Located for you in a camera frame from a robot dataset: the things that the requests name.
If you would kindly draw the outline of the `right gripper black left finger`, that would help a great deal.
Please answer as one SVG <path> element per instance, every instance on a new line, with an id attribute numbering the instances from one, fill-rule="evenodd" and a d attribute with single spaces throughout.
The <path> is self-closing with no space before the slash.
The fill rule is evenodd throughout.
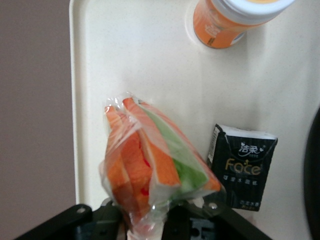
<path id="1" fill-rule="evenodd" d="M 96 210 L 77 204 L 27 231 L 18 240 L 126 240 L 123 215 L 111 199 Z"/>

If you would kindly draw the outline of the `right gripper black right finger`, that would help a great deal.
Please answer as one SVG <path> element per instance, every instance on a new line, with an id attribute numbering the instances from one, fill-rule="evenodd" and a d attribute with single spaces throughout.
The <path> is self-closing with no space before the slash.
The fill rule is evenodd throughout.
<path id="1" fill-rule="evenodd" d="M 269 240 L 270 237 L 224 203 L 202 207 L 182 201 L 164 223 L 163 240 Z"/>

